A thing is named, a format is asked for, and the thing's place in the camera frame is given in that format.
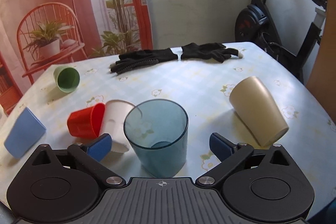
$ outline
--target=printed plant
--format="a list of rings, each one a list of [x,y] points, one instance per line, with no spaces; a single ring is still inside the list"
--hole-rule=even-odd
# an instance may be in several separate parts
[[[37,23],[37,30],[29,33],[32,42],[28,43],[23,50],[27,49],[33,55],[39,48],[44,47],[64,35],[71,26],[59,21],[51,21],[45,23]]]
[[[101,35],[103,46],[93,49],[92,57],[121,54],[133,51],[137,48],[139,39],[136,39],[138,29],[132,29],[134,15],[125,5],[126,0],[107,0],[106,7],[113,9],[115,17],[110,16],[111,21],[116,25],[119,33],[105,31]]]

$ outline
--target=tablecloth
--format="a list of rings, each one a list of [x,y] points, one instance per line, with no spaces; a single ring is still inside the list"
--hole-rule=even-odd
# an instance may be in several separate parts
[[[49,67],[24,94],[0,130],[0,200],[7,204],[8,185],[39,144],[65,149],[78,141],[66,125],[71,112],[112,99],[139,104],[165,98],[179,103],[189,116],[189,135],[187,161],[177,176],[195,180],[219,163],[209,150],[211,133],[218,132],[233,143],[246,142],[258,148],[229,102],[235,85],[256,75],[272,93],[290,127],[278,143],[284,145],[312,184],[315,201],[310,216],[317,213],[336,197],[335,124],[310,92],[255,44],[239,42],[227,46],[239,49],[244,58],[233,57],[222,64],[214,60],[176,60],[122,75],[109,70],[118,56],[71,63],[79,71],[81,82],[68,95],[61,94],[55,86],[56,65]],[[172,50],[182,53],[181,48]],[[25,107],[40,119],[47,133],[22,159],[15,160],[3,141]],[[126,181],[130,177],[149,176],[132,149],[125,154],[109,153],[102,163]]]

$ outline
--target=glove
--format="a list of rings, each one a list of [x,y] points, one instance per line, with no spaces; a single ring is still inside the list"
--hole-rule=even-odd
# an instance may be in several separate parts
[[[214,60],[223,63],[226,59],[231,58],[231,55],[243,58],[243,54],[234,48],[226,48],[221,43],[208,43],[203,45],[197,45],[190,43],[186,46],[182,46],[183,54],[181,59],[199,58],[203,60]]]
[[[110,66],[111,72],[121,74],[138,67],[156,65],[177,60],[178,56],[170,48],[165,50],[142,50],[119,55],[119,61]]]

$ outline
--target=red cup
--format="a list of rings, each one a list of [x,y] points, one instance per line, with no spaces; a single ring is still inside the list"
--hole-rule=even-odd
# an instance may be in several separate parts
[[[104,112],[105,105],[103,103],[72,112],[67,121],[70,135],[86,139],[97,138]]]

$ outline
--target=beige cup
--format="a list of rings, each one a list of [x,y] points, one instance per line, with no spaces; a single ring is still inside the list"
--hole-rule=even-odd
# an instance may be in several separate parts
[[[271,93],[256,76],[235,86],[230,103],[260,146],[273,144],[289,129]]]

